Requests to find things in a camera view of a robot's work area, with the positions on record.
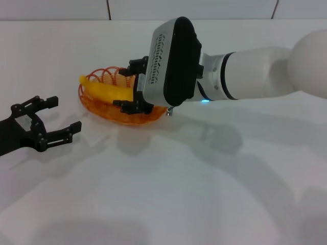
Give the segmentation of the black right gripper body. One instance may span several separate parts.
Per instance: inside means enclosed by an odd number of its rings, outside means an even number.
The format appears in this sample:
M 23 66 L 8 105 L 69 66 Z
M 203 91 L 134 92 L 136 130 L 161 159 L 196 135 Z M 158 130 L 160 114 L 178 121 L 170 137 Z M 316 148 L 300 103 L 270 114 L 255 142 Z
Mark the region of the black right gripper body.
M 146 80 L 146 75 L 143 73 L 139 73 L 136 75 L 134 80 L 134 100 L 136 102 L 144 102 L 144 83 Z

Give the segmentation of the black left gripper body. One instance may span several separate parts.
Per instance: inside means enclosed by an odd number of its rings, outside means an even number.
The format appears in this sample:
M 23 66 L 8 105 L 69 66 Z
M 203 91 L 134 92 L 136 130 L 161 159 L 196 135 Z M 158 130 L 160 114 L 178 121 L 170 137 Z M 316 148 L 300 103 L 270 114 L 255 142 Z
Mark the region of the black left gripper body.
M 43 122 L 36 114 L 1 121 L 1 156 L 20 148 L 43 151 Z

